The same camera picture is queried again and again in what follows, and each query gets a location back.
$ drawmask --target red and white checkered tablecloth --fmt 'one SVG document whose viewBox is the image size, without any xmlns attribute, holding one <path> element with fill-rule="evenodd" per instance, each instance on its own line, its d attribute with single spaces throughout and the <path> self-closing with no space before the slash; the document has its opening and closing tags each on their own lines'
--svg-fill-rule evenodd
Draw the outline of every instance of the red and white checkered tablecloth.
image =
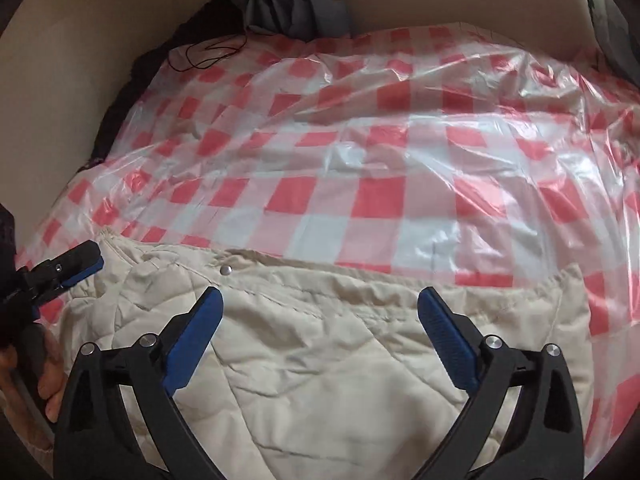
<svg viewBox="0 0 640 480">
<path fill-rule="evenodd" d="M 475 27 L 250 36 L 208 70 L 165 64 L 20 260 L 110 226 L 464 285 L 527 286 L 577 262 L 591 467 L 640 400 L 639 155 L 633 87 Z"/>
</svg>

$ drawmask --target beige garment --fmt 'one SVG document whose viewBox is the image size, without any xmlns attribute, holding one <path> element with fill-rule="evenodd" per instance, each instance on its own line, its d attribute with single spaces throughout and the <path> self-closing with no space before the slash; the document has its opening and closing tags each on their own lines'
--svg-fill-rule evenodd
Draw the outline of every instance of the beige garment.
<svg viewBox="0 0 640 480">
<path fill-rule="evenodd" d="M 110 232 L 98 242 L 105 267 L 72 290 L 58 324 L 65 363 L 85 341 L 108 349 L 158 333 L 207 286 L 219 288 L 222 323 L 174 399 L 230 480 L 409 479 L 466 401 L 417 319 L 429 283 Z M 577 266 L 527 290 L 435 286 L 484 334 L 521 349 L 559 344 L 586 428 L 593 362 Z M 132 391 L 124 398 L 145 456 L 160 464 Z M 497 450 L 515 401 L 510 391 L 479 463 Z"/>
</svg>

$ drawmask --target silver screw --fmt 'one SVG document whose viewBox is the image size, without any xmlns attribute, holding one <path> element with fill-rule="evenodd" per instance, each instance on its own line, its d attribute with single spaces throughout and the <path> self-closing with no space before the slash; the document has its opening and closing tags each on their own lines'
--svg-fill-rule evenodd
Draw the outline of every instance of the silver screw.
<svg viewBox="0 0 640 480">
<path fill-rule="evenodd" d="M 546 353 L 553 357 L 558 357 L 560 355 L 560 347 L 551 343 L 550 345 L 546 346 Z"/>
<path fill-rule="evenodd" d="M 489 348 L 498 349 L 502 346 L 502 339 L 497 335 L 489 335 L 485 338 L 484 342 Z"/>
<path fill-rule="evenodd" d="M 156 334 L 145 334 L 138 339 L 140 346 L 143 346 L 144 348 L 151 348 L 156 344 L 156 341 L 158 341 L 158 336 Z"/>
<path fill-rule="evenodd" d="M 92 353 L 94 353 L 94 350 L 95 350 L 95 345 L 93 343 L 84 343 L 80 347 L 80 353 L 82 355 L 91 355 Z"/>
</svg>

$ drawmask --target blue gripper pad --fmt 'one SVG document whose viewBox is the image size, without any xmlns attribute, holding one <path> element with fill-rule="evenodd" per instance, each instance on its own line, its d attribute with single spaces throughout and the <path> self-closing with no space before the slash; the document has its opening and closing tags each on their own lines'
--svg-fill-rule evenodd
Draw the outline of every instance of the blue gripper pad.
<svg viewBox="0 0 640 480">
<path fill-rule="evenodd" d="M 162 386 L 170 397 L 184 388 L 222 320 L 222 294 L 210 286 L 191 309 L 191 319 L 166 356 Z"/>
<path fill-rule="evenodd" d="M 92 274 L 95 274 L 99 270 L 102 270 L 103 267 L 104 267 L 104 260 L 102 259 L 102 256 L 100 256 L 100 258 L 91 267 L 87 267 L 82 272 L 79 272 L 75 276 L 72 276 L 68 280 L 65 280 L 64 282 L 61 283 L 61 285 L 64 286 L 65 288 L 71 288 L 76 283 L 80 283 L 85 278 L 88 278 Z"/>
<path fill-rule="evenodd" d="M 476 354 L 452 320 L 448 307 L 425 288 L 418 296 L 418 319 L 429 336 L 451 382 L 470 396 L 479 387 Z"/>
</svg>

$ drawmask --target checkered tablecloth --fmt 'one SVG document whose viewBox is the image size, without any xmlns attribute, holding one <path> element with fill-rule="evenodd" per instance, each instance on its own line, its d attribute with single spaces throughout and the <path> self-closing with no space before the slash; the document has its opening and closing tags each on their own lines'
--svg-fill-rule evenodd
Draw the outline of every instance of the checkered tablecloth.
<svg viewBox="0 0 640 480">
<path fill-rule="evenodd" d="M 185 67 L 184 48 L 171 59 Z M 464 285 L 532 285 L 578 262 L 590 467 L 640 400 L 639 136 L 630 85 L 475 27 L 250 36 L 208 70 L 165 64 L 20 260 L 110 226 Z"/>
</svg>

